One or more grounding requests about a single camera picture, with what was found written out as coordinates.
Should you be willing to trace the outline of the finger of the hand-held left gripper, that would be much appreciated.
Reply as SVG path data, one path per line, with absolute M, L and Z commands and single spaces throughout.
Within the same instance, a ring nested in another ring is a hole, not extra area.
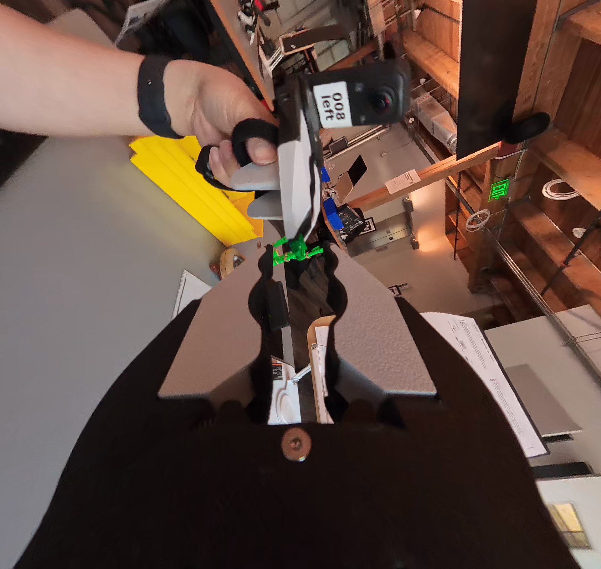
M 282 221 L 288 240 L 306 240 L 320 212 L 320 173 L 312 141 L 302 109 L 283 117 L 277 151 Z

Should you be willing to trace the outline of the yellow plastic bin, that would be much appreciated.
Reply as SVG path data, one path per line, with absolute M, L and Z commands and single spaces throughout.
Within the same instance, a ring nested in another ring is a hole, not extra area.
M 132 164 L 223 245 L 234 246 L 264 235 L 264 222 L 247 213 L 254 192 L 215 188 L 197 172 L 201 146 L 195 137 L 139 137 L 131 141 L 130 148 Z

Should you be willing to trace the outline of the black speaker box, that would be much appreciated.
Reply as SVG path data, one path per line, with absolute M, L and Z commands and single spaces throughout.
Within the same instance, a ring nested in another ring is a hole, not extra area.
M 271 332 L 290 326 L 287 297 L 279 280 L 270 280 L 267 284 L 267 318 Z

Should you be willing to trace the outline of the black flat panel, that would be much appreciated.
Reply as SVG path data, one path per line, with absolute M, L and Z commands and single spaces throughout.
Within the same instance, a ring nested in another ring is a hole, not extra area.
M 457 159 L 544 133 L 551 116 L 514 121 L 537 0 L 462 0 Z

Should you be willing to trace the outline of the green lego bamboo model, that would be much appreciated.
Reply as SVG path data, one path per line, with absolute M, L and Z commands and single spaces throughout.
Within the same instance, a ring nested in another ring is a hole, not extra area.
M 282 237 L 272 244 L 274 267 L 288 263 L 285 257 L 286 252 L 289 250 L 287 245 L 288 240 L 288 238 Z M 311 247 L 307 247 L 307 249 L 307 259 L 322 254 L 324 251 L 323 246 L 319 244 L 312 244 Z M 222 252 L 219 261 L 211 264 L 210 268 L 219 279 L 223 279 L 231 274 L 238 266 L 242 265 L 245 262 L 245 259 L 245 256 L 236 248 L 227 248 Z

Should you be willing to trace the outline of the lego instruction booklet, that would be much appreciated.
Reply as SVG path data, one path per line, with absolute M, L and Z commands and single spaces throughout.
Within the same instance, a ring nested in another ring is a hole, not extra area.
M 208 285 L 188 270 L 182 272 L 179 288 L 176 294 L 172 319 L 176 318 L 179 313 L 191 302 L 201 299 L 208 291 L 212 289 Z

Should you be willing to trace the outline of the white paper notice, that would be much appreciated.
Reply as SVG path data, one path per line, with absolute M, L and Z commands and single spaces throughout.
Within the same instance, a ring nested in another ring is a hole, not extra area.
M 421 182 L 417 171 L 411 169 L 401 175 L 398 175 L 385 183 L 385 187 L 390 195 L 401 192 L 410 186 Z

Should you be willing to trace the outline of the metal air duct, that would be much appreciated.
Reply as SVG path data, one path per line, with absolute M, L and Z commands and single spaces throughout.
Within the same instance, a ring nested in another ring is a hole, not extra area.
M 457 125 L 442 104 L 429 93 L 424 93 L 413 101 L 417 120 L 451 153 L 457 152 Z

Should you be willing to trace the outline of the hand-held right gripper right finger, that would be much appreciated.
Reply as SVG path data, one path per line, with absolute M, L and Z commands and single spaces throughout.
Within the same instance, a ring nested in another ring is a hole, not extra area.
M 325 252 L 329 326 L 325 404 L 342 422 L 355 401 L 382 412 L 393 398 L 434 398 L 436 387 L 393 295 L 337 246 Z

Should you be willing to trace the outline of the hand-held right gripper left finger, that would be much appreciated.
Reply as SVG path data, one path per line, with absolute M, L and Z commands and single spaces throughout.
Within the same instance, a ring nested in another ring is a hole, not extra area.
M 158 396 L 204 400 L 214 410 L 238 402 L 268 423 L 273 394 L 269 336 L 271 245 L 255 251 L 199 301 Z

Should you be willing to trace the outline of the white printed sign board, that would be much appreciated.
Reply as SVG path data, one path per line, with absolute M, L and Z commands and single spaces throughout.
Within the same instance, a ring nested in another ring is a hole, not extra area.
M 421 315 L 485 384 L 510 424 L 525 457 L 534 459 L 547 455 L 548 446 L 476 320 L 442 312 L 424 312 Z

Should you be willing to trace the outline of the grey laptop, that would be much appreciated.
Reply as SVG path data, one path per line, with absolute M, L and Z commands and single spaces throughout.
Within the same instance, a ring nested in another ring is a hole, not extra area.
M 529 364 L 507 367 L 506 374 L 542 439 L 559 442 L 582 432 Z

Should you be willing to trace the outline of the person's left hand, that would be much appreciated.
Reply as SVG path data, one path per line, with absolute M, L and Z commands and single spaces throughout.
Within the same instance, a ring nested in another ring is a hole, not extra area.
M 244 82 L 225 69 L 175 60 L 166 66 L 163 84 L 172 129 L 209 147 L 209 167 L 225 186 L 240 169 L 231 143 L 236 125 L 248 119 L 278 125 Z

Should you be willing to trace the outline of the person's left forearm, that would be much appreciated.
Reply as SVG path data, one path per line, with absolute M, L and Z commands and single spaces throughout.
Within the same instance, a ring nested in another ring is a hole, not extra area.
M 142 60 L 1 5 L 1 129 L 56 137 L 149 135 L 139 118 Z

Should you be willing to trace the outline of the blue plastic bin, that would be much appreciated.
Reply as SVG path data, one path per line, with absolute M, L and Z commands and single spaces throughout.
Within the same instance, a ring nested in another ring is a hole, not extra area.
M 332 197 L 323 200 L 323 208 L 325 210 L 327 221 L 330 226 L 336 230 L 343 230 L 352 224 L 353 218 L 349 213 L 347 204 L 337 206 Z

